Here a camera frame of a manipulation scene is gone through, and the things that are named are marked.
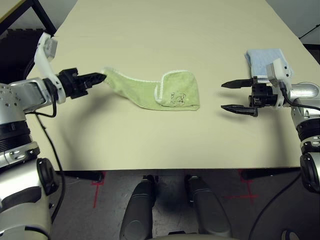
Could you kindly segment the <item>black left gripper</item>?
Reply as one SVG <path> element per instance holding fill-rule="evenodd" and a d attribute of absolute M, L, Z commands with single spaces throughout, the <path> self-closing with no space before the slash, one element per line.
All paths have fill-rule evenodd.
<path fill-rule="evenodd" d="M 60 71 L 57 77 L 63 86 L 65 96 L 76 99 L 86 96 L 87 89 L 102 83 L 106 75 L 97 72 L 78 75 L 77 68 L 69 68 Z"/>

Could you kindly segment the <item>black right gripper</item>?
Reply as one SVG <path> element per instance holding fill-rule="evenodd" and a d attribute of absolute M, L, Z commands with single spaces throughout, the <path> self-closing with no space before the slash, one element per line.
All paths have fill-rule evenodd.
<path fill-rule="evenodd" d="M 228 81 L 223 83 L 221 87 L 228 89 L 251 87 L 251 95 L 248 97 L 249 107 L 238 104 L 220 106 L 222 109 L 234 114 L 257 117 L 259 108 L 274 107 L 278 99 L 278 95 L 273 93 L 272 87 L 266 83 L 258 83 L 256 77 Z"/>

